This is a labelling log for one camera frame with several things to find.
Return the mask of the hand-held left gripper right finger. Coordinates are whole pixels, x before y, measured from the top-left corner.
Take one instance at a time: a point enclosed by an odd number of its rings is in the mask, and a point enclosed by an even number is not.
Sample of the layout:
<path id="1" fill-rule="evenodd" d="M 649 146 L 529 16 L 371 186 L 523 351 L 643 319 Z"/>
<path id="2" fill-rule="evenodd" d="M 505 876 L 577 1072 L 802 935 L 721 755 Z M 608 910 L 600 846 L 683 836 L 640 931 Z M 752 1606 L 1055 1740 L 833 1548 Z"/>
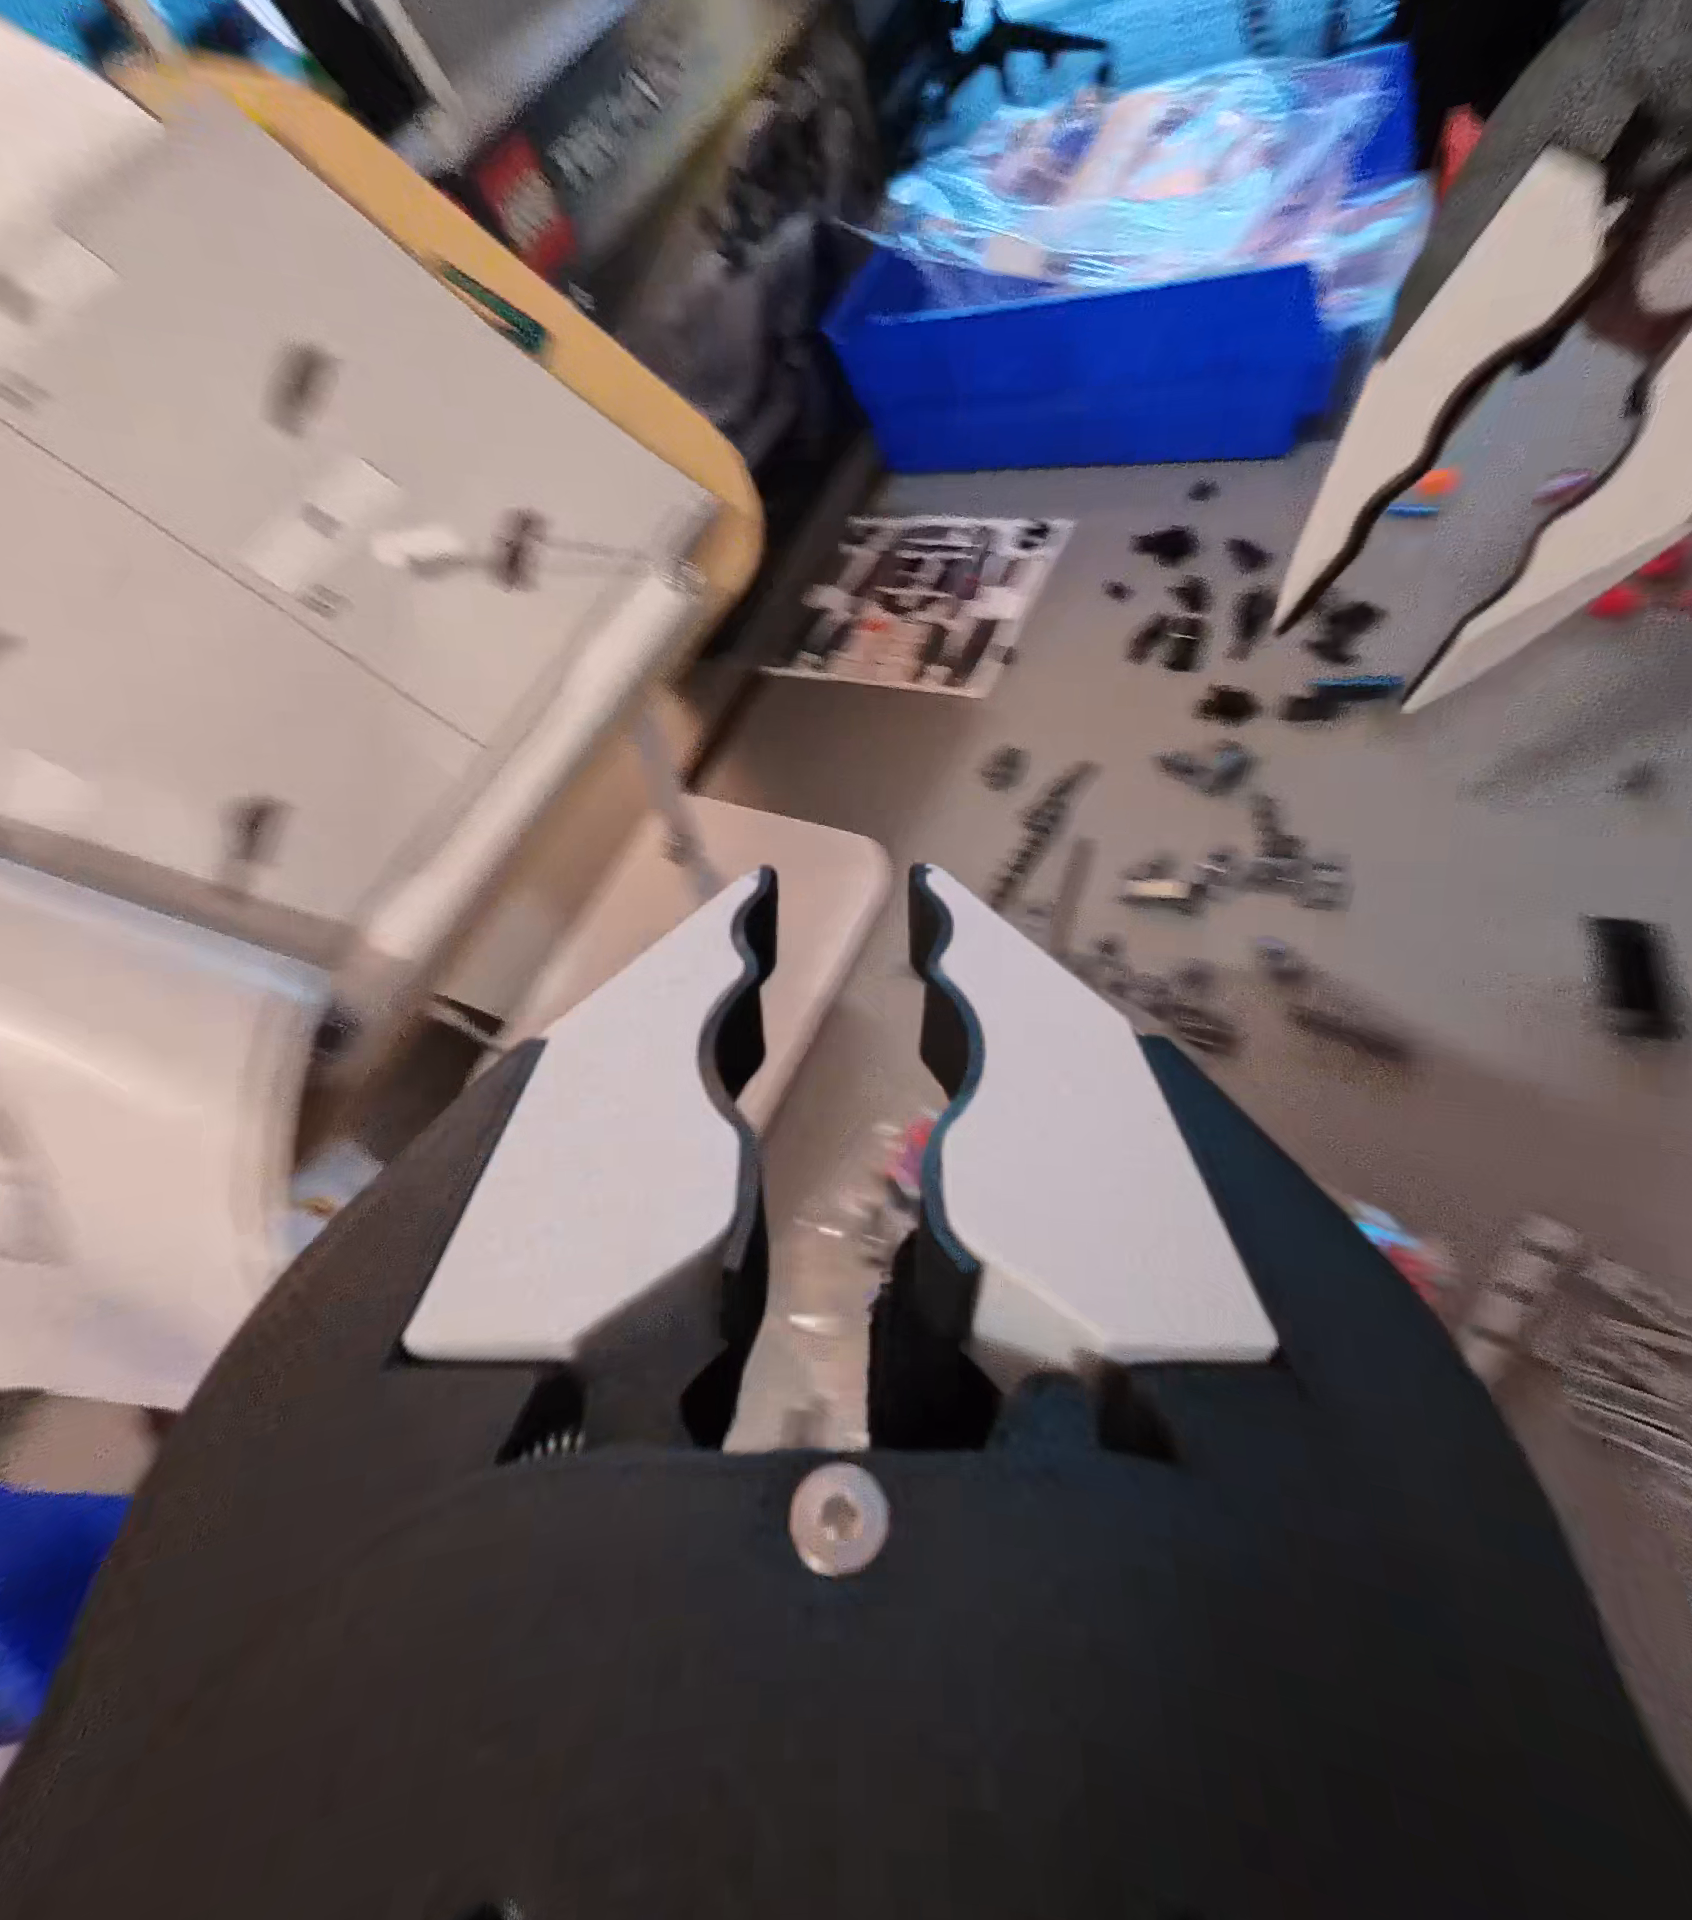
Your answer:
<path id="1" fill-rule="evenodd" d="M 949 870 L 907 873 L 944 1106 L 868 1326 L 875 1447 L 982 1447 L 1030 1379 L 1261 1365 L 1279 1334 L 1135 1028 Z"/>

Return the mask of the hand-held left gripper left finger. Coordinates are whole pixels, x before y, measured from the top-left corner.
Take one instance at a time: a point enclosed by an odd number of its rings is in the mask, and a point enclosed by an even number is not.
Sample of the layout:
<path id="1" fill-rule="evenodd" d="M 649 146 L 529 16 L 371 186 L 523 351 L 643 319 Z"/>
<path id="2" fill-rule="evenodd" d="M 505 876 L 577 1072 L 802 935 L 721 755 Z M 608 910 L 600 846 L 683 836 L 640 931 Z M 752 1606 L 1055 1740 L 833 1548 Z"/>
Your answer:
<path id="1" fill-rule="evenodd" d="M 766 1062 L 781 902 L 775 868 L 745 872 L 523 1048 L 407 1359 L 551 1372 L 594 1447 L 729 1444 L 768 1291 L 740 1093 Z"/>

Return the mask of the black plate assembly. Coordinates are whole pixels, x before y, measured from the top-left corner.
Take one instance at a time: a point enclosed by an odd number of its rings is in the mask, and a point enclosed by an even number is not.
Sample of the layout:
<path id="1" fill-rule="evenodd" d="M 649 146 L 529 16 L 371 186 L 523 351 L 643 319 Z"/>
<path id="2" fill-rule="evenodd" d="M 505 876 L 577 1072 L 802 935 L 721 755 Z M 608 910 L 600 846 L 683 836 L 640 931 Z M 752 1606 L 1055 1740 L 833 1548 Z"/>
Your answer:
<path id="1" fill-rule="evenodd" d="M 1685 1012 L 1664 927 L 1638 917 L 1584 917 L 1601 1019 L 1622 1042 L 1672 1043 Z"/>

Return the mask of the instruction booklet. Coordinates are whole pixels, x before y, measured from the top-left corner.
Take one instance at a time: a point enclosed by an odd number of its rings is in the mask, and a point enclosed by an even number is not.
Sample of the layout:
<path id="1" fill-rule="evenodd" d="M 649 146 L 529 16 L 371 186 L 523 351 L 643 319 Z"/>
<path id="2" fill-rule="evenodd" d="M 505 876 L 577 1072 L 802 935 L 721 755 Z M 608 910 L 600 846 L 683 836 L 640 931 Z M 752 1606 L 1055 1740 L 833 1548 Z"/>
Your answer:
<path id="1" fill-rule="evenodd" d="M 0 19 L 0 1396 L 184 1406 L 697 611 L 531 319 Z"/>

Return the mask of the white and wooden book stand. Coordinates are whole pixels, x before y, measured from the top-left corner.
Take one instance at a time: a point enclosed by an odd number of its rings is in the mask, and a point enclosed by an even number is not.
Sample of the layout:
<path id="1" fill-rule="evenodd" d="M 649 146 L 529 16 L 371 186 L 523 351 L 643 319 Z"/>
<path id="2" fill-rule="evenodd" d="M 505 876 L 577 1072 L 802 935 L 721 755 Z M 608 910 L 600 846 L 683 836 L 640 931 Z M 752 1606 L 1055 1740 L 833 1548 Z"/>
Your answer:
<path id="1" fill-rule="evenodd" d="M 690 777 L 711 722 L 684 694 L 687 677 L 764 557 L 764 508 L 740 451 L 689 400 L 480 228 L 464 206 L 324 96 L 222 56 L 123 56 L 106 66 L 106 77 L 160 119 L 208 90 L 222 93 L 424 268 L 471 276 L 540 324 L 547 341 L 538 364 L 717 502 L 715 520 L 690 553 L 704 579 L 697 609 L 671 637 L 667 656 L 646 672 L 640 690 L 618 703 L 582 751 L 570 793 L 586 799 L 599 786 L 594 770 L 618 755 L 621 743 L 633 740 L 643 722 L 657 725 L 669 770 Z"/>

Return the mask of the scattered red lego pins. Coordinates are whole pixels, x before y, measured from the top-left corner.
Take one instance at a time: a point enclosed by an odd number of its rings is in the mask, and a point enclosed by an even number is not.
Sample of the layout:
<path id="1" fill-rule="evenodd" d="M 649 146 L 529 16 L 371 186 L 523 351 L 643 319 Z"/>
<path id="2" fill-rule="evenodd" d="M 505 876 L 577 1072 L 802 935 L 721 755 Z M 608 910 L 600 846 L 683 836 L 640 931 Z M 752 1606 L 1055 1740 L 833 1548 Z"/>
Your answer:
<path id="1" fill-rule="evenodd" d="M 1692 613 L 1692 535 L 1668 543 L 1584 606 L 1584 613 L 1601 621 L 1651 611 Z"/>

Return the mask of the pile of black lego pieces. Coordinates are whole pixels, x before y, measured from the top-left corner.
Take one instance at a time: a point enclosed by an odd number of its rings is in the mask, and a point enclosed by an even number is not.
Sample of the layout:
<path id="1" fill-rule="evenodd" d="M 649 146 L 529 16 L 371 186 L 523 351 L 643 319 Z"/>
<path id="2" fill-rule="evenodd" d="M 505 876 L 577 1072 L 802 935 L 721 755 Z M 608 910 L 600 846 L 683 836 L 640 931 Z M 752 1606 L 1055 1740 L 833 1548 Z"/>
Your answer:
<path id="1" fill-rule="evenodd" d="M 1274 550 L 1253 535 L 1208 539 L 1189 520 L 1145 527 L 1126 539 L 1135 564 L 1165 579 L 1162 603 L 1126 635 L 1131 666 L 1156 666 L 1201 682 L 1195 715 L 1242 725 L 1265 713 L 1290 728 L 1324 728 L 1361 708 L 1393 708 L 1407 675 L 1376 667 L 1369 643 L 1391 624 L 1386 606 L 1330 587 L 1299 621 L 1304 673 L 1279 690 L 1218 679 L 1218 667 L 1248 666 L 1274 634 Z"/>

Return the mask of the dark printed lego box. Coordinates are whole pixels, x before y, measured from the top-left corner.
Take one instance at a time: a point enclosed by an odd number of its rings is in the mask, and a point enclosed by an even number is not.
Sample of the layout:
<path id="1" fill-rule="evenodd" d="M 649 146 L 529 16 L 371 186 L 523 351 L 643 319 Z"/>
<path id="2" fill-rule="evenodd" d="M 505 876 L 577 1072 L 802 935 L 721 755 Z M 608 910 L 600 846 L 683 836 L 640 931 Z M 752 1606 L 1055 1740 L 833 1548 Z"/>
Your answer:
<path id="1" fill-rule="evenodd" d="M 883 131 L 846 3 L 626 3 L 452 178 L 739 449 L 773 532 L 862 430 L 827 336 Z"/>

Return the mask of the zip bag of multicoloured parts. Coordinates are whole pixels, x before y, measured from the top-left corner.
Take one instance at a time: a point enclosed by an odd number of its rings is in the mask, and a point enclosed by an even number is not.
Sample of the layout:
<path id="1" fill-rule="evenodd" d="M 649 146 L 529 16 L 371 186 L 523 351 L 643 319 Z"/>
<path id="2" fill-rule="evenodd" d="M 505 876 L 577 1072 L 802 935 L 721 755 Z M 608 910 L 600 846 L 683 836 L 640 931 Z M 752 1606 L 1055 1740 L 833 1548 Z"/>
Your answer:
<path id="1" fill-rule="evenodd" d="M 785 1242 L 781 1315 L 793 1386 L 779 1441 L 862 1452 L 872 1441 L 876 1322 L 898 1253 L 922 1216 L 925 1160 L 936 1111 L 876 1122 L 859 1161 Z"/>

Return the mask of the zip bag of red pins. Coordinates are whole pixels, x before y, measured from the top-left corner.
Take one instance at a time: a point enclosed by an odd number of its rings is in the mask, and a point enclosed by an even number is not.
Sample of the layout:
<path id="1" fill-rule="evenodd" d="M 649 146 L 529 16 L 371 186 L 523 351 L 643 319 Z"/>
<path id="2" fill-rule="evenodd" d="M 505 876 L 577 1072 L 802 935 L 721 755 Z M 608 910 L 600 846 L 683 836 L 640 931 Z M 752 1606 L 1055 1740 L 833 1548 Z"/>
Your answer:
<path id="1" fill-rule="evenodd" d="M 1453 1250 L 1443 1240 L 1403 1224 L 1383 1207 L 1352 1201 L 1347 1211 L 1366 1242 L 1386 1258 L 1412 1291 L 1436 1314 L 1448 1317 L 1458 1288 L 1458 1264 Z"/>

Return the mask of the pile of dark grey pieces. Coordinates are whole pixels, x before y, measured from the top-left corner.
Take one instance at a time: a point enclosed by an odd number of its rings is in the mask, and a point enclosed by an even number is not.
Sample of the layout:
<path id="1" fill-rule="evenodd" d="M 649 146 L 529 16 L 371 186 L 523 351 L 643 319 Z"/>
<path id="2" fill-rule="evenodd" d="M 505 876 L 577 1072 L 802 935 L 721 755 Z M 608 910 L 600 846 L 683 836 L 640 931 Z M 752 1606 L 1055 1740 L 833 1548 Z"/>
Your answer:
<path id="1" fill-rule="evenodd" d="M 1248 839 L 1245 848 L 1201 848 L 1190 860 L 1155 852 L 1126 864 L 1112 881 L 1116 911 L 1137 921 L 1197 923 L 1232 899 L 1281 899 L 1317 911 L 1351 905 L 1349 861 L 1289 827 L 1283 803 L 1256 786 L 1258 759 L 1241 740 L 1227 735 L 1202 751 L 1165 751 L 1155 768 L 1201 799 L 1242 799 Z M 1247 1045 L 1247 1023 L 1227 997 L 1218 960 L 1195 955 L 1150 967 L 1120 926 L 1086 939 L 1076 935 L 1098 864 L 1098 844 L 1076 827 L 1076 815 L 1101 776 L 1097 759 L 1066 759 L 1034 779 L 1026 746 L 990 750 L 979 766 L 981 786 L 1018 803 L 982 899 L 1137 1029 L 1213 1062 L 1234 1059 Z M 1290 938 L 1253 934 L 1242 970 L 1267 988 L 1281 1023 L 1297 1035 L 1379 1069 L 1416 1065 L 1421 1048 L 1412 1035 Z"/>

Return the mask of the crumpled clear plastic bag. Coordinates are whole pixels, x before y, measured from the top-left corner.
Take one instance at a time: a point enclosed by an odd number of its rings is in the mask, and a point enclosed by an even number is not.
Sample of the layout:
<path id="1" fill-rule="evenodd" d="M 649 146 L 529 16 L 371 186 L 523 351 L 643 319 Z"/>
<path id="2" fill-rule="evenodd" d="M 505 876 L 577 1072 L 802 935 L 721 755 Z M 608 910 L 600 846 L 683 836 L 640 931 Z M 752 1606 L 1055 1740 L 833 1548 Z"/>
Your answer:
<path id="1" fill-rule="evenodd" d="M 930 309 L 1299 268 L 1330 330 L 1361 327 L 1433 226 L 1412 119 L 1403 46 L 1084 85 L 900 173 L 868 239 Z"/>

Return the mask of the light grey flat rounded board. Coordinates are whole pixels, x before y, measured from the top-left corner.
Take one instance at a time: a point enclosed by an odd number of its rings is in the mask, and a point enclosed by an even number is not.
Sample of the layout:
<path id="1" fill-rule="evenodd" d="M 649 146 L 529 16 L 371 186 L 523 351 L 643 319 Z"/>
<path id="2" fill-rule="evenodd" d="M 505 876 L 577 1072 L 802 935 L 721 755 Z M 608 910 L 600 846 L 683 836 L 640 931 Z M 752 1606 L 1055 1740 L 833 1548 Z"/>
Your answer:
<path id="1" fill-rule="evenodd" d="M 893 891 L 884 848 L 862 834 L 690 793 L 687 810 L 721 886 L 770 868 L 779 877 L 776 960 L 762 984 L 762 1065 L 739 1107 L 764 1136 Z M 503 1019 L 492 1050 L 537 1039 L 699 908 L 649 813 Z"/>

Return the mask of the pile of light grey liftarms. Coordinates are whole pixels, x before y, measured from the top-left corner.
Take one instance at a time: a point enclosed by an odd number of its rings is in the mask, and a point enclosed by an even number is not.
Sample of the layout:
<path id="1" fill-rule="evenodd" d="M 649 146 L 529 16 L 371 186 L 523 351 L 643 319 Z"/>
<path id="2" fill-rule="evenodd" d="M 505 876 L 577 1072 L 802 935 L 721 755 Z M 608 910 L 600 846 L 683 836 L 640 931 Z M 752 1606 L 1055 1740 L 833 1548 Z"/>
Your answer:
<path id="1" fill-rule="evenodd" d="M 1692 1512 L 1692 1309 L 1571 1226 L 1523 1216 L 1453 1324 L 1489 1390 L 1548 1377 L 1575 1427 Z"/>

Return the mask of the printed white parts sheet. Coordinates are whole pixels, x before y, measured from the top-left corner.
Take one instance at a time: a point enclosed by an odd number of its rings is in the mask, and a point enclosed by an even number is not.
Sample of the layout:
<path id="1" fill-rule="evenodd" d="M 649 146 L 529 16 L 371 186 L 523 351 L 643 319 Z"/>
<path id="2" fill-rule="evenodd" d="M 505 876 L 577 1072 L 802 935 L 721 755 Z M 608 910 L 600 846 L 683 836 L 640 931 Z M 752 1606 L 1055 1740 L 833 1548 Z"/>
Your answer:
<path id="1" fill-rule="evenodd" d="M 982 701 L 1073 537 L 1073 518 L 853 515 L 762 673 Z"/>

